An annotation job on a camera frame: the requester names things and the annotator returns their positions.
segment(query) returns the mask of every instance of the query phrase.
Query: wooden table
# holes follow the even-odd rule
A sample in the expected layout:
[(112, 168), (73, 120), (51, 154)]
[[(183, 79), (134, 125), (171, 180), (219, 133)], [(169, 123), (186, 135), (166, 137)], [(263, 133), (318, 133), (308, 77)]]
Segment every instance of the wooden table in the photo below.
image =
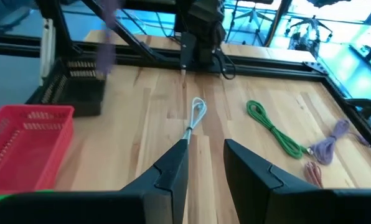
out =
[[(97, 42), (92, 31), (87, 41)], [(162, 37), (138, 36), (152, 47), (178, 49)], [(118, 37), (117, 44), (124, 42)], [(227, 54), (289, 61), (314, 60), (310, 53), (223, 45)], [(115, 66), (108, 76), (101, 116), (76, 118), (72, 145), (64, 159), (57, 190), (119, 190), (137, 178), (181, 138), (193, 97), (208, 110), (194, 130), (189, 148), (189, 187), (184, 223), (238, 223), (223, 166), (223, 140), (232, 138), (275, 165), (304, 179), (300, 160), (289, 157), (274, 137), (246, 113), (259, 101), (272, 122), (303, 146), (324, 139), (345, 114), (327, 90), (314, 82), (211, 75)], [(371, 149), (346, 135), (336, 143), (334, 160), (321, 166), (326, 188), (371, 188)]]

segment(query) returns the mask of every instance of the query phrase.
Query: red basket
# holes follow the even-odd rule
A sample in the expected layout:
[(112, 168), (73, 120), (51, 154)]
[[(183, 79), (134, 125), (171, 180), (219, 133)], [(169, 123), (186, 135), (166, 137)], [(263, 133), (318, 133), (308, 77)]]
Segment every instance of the red basket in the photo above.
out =
[(52, 189), (72, 134), (71, 106), (0, 109), (0, 195)]

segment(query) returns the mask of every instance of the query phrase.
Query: black rack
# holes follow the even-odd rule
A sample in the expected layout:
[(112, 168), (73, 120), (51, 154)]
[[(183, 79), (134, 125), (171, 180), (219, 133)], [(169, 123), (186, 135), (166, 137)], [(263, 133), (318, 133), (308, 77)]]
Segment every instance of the black rack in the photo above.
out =
[[(101, 17), (102, 8), (96, 4), (95, 1), (82, 1), (97, 16)], [(71, 40), (65, 19), (63, 18), (62, 11), (56, 0), (38, 0), (37, 2), (39, 3), (43, 17), (51, 18), (54, 21), (54, 26), (57, 31), (56, 52), (59, 58), (95, 57), (98, 44)], [(173, 70), (181, 69), (181, 51), (150, 48), (146, 44), (138, 41), (137, 38), (130, 34), (119, 22), (111, 28), (129, 44), (129, 46), (115, 46), (116, 64)], [(0, 54), (39, 57), (40, 38), (0, 35)], [(366, 99), (348, 99), (318, 63), (284, 62), (280, 60), (229, 55), (228, 58), (225, 59), (227, 72), (233, 72), (235, 69), (230, 60), (235, 64), (237, 75), (307, 80), (322, 83), (360, 134), (363, 135), (371, 145), (371, 101)], [(32, 95), (28, 101), (33, 101), (39, 93), (40, 88), (35, 91), (34, 95)], [(340, 195), (339, 197), (341, 197), (342, 194), (355, 194), (355, 190), (332, 191), (329, 193), (324, 191), (321, 192), (304, 183), (299, 184), (296, 188), (292, 185), (288, 185), (288, 188), (284, 188), (287, 184), (286, 181), (292, 179), (292, 177), (289, 177), (289, 174), (285, 174), (285, 171), (279, 170), (272, 164), (266, 164), (266, 167), (257, 169), (254, 166), (262, 163), (257, 159), (257, 155), (246, 155), (246, 150), (240, 148), (241, 146), (233, 141), (226, 141), (224, 144), (224, 161), (226, 173), (228, 172), (227, 181), (232, 192), (238, 217), (241, 222), (244, 221), (242, 224), (250, 223), (250, 221), (253, 221), (253, 217), (250, 217), (251, 212), (245, 212), (245, 209), (249, 208), (250, 205), (237, 195), (237, 191), (242, 192), (244, 199), (247, 199), (247, 201), (251, 200), (251, 198), (253, 199), (256, 196), (250, 189), (254, 187), (251, 185), (256, 184), (256, 180), (262, 182), (262, 184), (260, 184), (262, 187), (255, 190), (264, 192), (264, 199), (267, 199), (267, 202), (262, 199), (262, 202), (264, 202), (262, 206), (266, 206), (267, 210), (253, 211), (261, 212), (261, 214), (266, 214), (265, 212), (269, 211), (269, 209), (273, 211), (272, 208), (274, 207), (284, 208), (288, 206), (284, 203), (290, 200), (291, 197), (288, 196), (291, 193), (295, 196), (295, 194), (293, 194), (295, 190), (300, 193), (295, 196), (300, 202), (303, 201), (301, 198), (304, 196), (301, 192), (309, 192), (308, 196), (312, 196), (312, 198), (316, 198), (317, 195), (323, 195), (323, 197), (329, 197), (333, 202), (335, 202), (334, 194)], [(66, 221), (73, 221), (72, 223), (101, 223), (101, 221), (107, 221), (105, 223), (111, 223), (115, 220), (115, 217), (121, 216), (120, 214), (122, 214), (123, 217), (128, 218), (121, 219), (120, 221), (123, 220), (122, 223), (135, 223), (132, 222), (135, 220), (137, 223), (182, 223), (182, 212), (184, 210), (188, 180), (186, 166), (186, 164), (188, 164), (187, 150), (187, 142), (185, 140), (180, 140), (149, 170), (142, 174), (141, 177), (130, 183), (121, 191), (13, 195), (0, 202), (0, 220), (4, 220), (5, 222), (3, 223), (12, 223), (14, 221), (22, 223), (65, 223)], [(249, 188), (241, 188), (240, 180), (232, 178), (231, 175), (229, 175), (230, 172), (237, 172), (239, 175), (245, 174), (249, 176), (250, 179), (247, 179), (241, 184)], [(366, 191), (362, 192), (363, 194), (357, 193), (356, 196), (360, 198), (364, 197)], [(270, 199), (270, 197), (275, 199), (276, 203), (269, 202), (268, 199)], [(149, 212), (157, 207), (166, 207), (170, 209), (155, 217), (151, 216)], [(82, 215), (85, 213), (92, 214), (88, 217), (88, 220), (82, 219)], [(106, 218), (109, 220), (101, 220), (100, 217), (103, 215), (107, 215)], [(279, 216), (273, 215), (274, 218), (286, 218), (286, 216), (287, 214), (283, 213)], [(43, 222), (46, 217), (68, 217), (68, 219), (51, 219), (49, 222)], [(259, 222), (265, 219), (264, 216), (259, 217)]]

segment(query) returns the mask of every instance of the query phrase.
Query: green cable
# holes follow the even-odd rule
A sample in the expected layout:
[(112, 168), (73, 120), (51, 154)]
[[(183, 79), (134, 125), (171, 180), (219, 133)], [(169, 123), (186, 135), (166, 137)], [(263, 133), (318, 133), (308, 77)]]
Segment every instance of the green cable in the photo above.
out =
[(278, 143), (281, 147), (295, 159), (300, 159), (303, 156), (303, 153), (308, 154), (308, 150), (305, 147), (302, 147), (295, 141), (293, 141), (290, 137), (282, 133), (278, 130), (273, 123), (268, 119), (266, 110), (264, 107), (256, 101), (250, 100), (247, 102), (247, 111), (248, 114), (262, 124), (265, 128), (269, 129), (270, 132), (274, 135), (277, 139)]

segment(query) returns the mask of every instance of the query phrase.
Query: purple cable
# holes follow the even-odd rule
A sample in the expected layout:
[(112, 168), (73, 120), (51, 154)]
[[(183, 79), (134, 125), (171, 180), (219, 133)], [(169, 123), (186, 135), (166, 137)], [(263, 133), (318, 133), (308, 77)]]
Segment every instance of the purple cable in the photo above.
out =
[(111, 29), (116, 22), (116, 10), (119, 9), (118, 0), (101, 0), (105, 30), (103, 42), (98, 46), (96, 69), (107, 75), (111, 72), (115, 62), (115, 46), (111, 43)]
[[(310, 146), (310, 150), (312, 150), (314, 157), (319, 163), (328, 165), (332, 162), (332, 159), (334, 158), (335, 142), (337, 139), (347, 134), (349, 132), (349, 128), (349, 121), (342, 119), (336, 123), (332, 134), (328, 138)], [(356, 136), (359, 142), (364, 146), (370, 146), (367, 140), (365, 140), (362, 136), (354, 133), (351, 134)]]

